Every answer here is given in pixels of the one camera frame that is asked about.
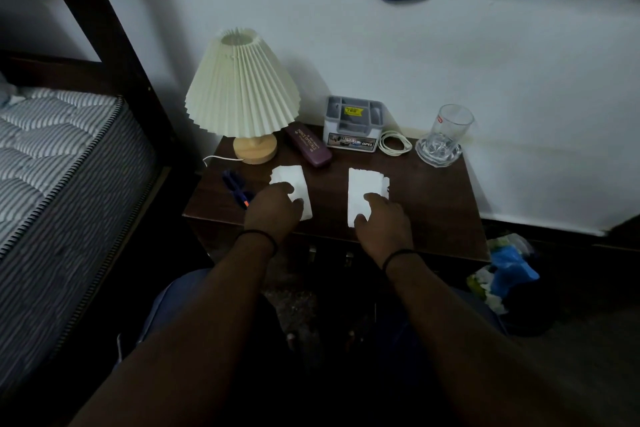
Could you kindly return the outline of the person's left hand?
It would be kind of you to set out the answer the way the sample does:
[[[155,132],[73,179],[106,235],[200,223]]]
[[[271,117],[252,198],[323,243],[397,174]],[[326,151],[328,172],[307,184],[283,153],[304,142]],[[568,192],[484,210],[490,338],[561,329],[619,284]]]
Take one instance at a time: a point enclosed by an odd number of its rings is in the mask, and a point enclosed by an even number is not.
[[[258,192],[245,213],[244,230],[264,230],[280,244],[299,223],[292,219],[291,192],[286,182],[270,184]]]

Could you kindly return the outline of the person's left forearm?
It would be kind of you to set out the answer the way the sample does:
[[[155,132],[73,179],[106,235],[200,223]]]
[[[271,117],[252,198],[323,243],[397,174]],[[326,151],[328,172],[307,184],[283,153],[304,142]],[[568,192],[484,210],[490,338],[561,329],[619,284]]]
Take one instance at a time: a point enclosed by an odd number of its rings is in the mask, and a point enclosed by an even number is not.
[[[241,237],[180,314],[108,376],[68,427],[202,427],[221,410],[271,258]]]

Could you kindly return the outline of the clear glass coaster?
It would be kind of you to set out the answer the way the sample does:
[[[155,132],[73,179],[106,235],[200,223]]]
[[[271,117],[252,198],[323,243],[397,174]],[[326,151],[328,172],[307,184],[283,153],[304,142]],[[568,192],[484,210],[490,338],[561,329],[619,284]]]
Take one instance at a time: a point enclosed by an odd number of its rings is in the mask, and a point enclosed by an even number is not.
[[[414,149],[419,158],[433,167],[448,167],[462,156],[462,148],[443,133],[430,133],[417,140]]]

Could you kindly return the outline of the clear drinking glass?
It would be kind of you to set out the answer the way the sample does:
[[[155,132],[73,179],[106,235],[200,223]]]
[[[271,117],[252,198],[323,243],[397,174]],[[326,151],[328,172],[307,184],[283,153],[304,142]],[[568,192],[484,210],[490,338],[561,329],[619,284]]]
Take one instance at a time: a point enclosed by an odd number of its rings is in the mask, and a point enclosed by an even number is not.
[[[443,133],[459,143],[473,123],[474,116],[468,108],[447,104],[440,108],[430,133]]]

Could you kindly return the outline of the black wristband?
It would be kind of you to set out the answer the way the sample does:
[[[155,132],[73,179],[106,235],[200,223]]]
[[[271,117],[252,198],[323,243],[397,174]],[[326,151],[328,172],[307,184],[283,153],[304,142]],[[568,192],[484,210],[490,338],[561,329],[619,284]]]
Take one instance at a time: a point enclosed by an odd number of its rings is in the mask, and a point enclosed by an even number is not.
[[[260,230],[260,229],[245,229],[241,232],[239,232],[237,234],[236,240],[234,241],[234,243],[236,243],[241,237],[243,236],[249,236],[249,235],[256,235],[256,236],[262,236],[264,237],[268,243],[271,245],[271,257],[274,257],[276,255],[276,253],[278,252],[279,249],[279,244],[278,241],[268,232],[265,232],[264,230]]]
[[[382,263],[382,266],[381,266],[382,273],[386,275],[389,264],[396,257],[400,257],[400,256],[403,256],[403,255],[418,255],[419,256],[419,253],[416,252],[415,250],[412,250],[412,249],[409,249],[409,248],[403,248],[401,250],[396,250],[395,252],[389,254],[388,257]]]

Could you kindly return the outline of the white tissue paper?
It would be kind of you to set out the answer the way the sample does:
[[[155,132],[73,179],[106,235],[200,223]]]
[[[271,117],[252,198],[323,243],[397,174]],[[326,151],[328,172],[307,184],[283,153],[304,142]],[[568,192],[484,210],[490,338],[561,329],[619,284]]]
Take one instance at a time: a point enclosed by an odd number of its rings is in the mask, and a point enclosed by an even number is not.
[[[280,165],[271,172],[270,184],[286,182],[292,187],[288,194],[292,202],[302,201],[303,210],[300,221],[310,220],[313,216],[308,186],[301,165]]]
[[[348,172],[348,227],[355,228],[355,219],[363,215],[366,220],[371,215],[371,205],[366,194],[389,197],[390,180],[377,171],[349,168]]]

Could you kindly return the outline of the person's right hand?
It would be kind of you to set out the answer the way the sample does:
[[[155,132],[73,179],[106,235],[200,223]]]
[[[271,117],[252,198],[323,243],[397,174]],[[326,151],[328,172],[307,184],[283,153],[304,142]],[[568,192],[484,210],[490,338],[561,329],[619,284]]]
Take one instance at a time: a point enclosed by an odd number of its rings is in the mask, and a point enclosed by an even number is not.
[[[381,269],[389,254],[396,250],[413,250],[410,220],[400,204],[377,194],[366,194],[371,205],[367,237],[357,237],[362,249]]]

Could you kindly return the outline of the white plastic bag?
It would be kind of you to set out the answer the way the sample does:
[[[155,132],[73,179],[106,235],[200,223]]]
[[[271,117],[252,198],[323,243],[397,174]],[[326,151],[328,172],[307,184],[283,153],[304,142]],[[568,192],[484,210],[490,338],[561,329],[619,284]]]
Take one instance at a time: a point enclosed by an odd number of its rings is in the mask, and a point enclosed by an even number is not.
[[[506,236],[497,237],[487,241],[487,246],[490,252],[490,259],[491,252],[493,250],[507,245],[514,245],[525,260],[527,258],[531,258],[534,254],[534,248],[524,237],[518,234],[508,234]],[[467,277],[467,286],[471,290],[471,292],[474,293],[476,297],[481,299],[494,313],[496,313],[498,316],[504,316],[509,311],[505,305],[505,299],[508,295],[505,298],[500,298],[490,292],[490,286],[492,284],[494,271],[495,267],[492,266],[491,259],[489,265],[484,266],[483,268]]]

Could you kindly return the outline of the grey plastic organizer box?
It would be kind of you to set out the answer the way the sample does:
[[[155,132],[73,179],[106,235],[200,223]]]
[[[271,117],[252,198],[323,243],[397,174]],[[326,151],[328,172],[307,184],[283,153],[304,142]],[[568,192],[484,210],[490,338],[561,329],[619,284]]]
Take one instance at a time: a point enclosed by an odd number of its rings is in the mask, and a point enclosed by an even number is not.
[[[323,141],[329,148],[374,153],[385,128],[380,101],[329,96],[324,115]]]

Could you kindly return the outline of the person's blue trousers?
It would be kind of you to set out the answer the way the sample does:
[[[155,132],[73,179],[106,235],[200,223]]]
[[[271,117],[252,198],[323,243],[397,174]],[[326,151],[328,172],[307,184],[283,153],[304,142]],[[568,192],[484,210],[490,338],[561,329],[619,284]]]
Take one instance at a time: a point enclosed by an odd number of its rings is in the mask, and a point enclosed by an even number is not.
[[[209,269],[190,272],[160,293],[140,335],[144,341],[195,298]],[[500,333],[478,299],[451,289]],[[397,295],[377,299],[376,322],[325,379],[304,376],[285,346],[276,310],[261,294],[228,396],[202,427],[277,427],[285,415],[299,427],[467,427],[456,415],[435,362]]]

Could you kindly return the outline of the striped grey mattress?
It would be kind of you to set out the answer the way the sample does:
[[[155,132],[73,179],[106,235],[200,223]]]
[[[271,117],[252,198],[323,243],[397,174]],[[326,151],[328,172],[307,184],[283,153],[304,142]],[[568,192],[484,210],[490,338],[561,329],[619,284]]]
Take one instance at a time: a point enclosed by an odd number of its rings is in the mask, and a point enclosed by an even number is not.
[[[122,97],[0,98],[0,401],[62,348],[162,169]]]

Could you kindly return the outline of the dark wooden nightstand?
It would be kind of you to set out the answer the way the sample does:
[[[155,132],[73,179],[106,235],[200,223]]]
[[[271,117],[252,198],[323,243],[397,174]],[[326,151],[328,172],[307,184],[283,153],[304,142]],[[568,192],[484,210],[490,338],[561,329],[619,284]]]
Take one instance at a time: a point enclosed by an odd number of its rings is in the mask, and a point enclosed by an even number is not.
[[[224,160],[234,155],[232,140],[224,137],[202,175],[183,216],[208,252],[222,250],[240,230],[244,210],[224,186],[221,174],[238,172],[245,188],[257,193],[269,184],[279,165],[301,165],[308,186],[312,219],[301,221],[281,247],[295,260],[310,259],[341,266],[360,266],[367,257],[354,229],[348,227],[349,168],[377,171],[390,179],[390,201],[403,207],[413,232],[413,245],[428,266],[448,284],[465,288],[467,277],[490,261],[465,159],[434,168],[414,151],[398,157],[379,151],[359,153],[334,149],[324,167],[313,167],[286,134],[276,133],[278,150],[266,164]]]

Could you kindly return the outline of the dark wooden bed frame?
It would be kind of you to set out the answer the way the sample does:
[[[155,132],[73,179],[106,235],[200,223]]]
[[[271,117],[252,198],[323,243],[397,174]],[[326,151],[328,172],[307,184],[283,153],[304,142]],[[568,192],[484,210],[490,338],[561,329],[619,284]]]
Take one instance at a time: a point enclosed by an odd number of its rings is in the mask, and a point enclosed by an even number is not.
[[[62,345],[32,380],[0,407],[0,427],[66,427],[107,379],[115,361],[116,333],[130,353],[153,299],[187,271],[192,258],[208,259],[183,220],[195,188],[192,158],[179,141],[109,0],[63,0],[99,63],[0,51],[18,63],[19,75],[43,78],[57,64],[77,68],[84,89],[113,90],[130,105],[163,169],[117,257],[81,308]]]

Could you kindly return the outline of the blue pen with orange tip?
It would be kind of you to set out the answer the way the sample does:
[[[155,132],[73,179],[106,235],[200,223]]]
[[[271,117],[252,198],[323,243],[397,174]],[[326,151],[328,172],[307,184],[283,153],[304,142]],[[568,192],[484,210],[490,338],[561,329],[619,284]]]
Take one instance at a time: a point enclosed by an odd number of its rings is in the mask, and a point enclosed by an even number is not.
[[[236,204],[238,204],[243,210],[247,210],[253,199],[253,195],[245,189],[246,183],[244,178],[238,172],[231,169],[223,171],[221,178],[225,187],[232,194]]]

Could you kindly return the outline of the blue plastic bag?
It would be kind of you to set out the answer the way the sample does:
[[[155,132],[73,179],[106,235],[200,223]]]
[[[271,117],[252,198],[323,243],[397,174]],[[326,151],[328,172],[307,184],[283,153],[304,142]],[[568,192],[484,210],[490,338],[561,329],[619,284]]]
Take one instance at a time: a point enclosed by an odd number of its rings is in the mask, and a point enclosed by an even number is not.
[[[540,279],[540,274],[532,269],[514,245],[493,250],[491,259],[495,271],[490,292],[495,296],[505,298],[514,286]]]

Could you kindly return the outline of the person's right forearm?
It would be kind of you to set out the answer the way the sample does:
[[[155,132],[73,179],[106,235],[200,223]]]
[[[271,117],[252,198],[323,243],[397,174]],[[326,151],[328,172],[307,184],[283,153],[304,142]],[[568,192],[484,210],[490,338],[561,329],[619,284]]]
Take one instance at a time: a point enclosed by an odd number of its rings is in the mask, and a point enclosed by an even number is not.
[[[467,427],[603,427],[414,253],[385,272]]]

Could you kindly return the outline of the pleated cream table lamp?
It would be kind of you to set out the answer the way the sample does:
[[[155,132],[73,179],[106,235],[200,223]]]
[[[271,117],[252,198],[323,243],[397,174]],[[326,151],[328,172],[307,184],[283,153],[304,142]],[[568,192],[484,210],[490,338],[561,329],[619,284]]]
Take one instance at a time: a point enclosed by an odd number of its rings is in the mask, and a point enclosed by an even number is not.
[[[194,124],[231,137],[236,161],[264,164],[277,152],[275,132],[300,112],[300,93],[265,40],[250,28],[220,33],[208,45],[185,98]]]

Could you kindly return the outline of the maroon glasses case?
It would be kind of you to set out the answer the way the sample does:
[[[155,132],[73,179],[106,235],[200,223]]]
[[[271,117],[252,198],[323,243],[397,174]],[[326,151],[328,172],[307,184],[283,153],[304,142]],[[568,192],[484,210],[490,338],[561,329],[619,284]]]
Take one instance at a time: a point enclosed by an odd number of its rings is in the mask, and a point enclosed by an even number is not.
[[[331,151],[305,124],[294,121],[284,128],[284,132],[293,146],[313,167],[324,167],[331,162]]]

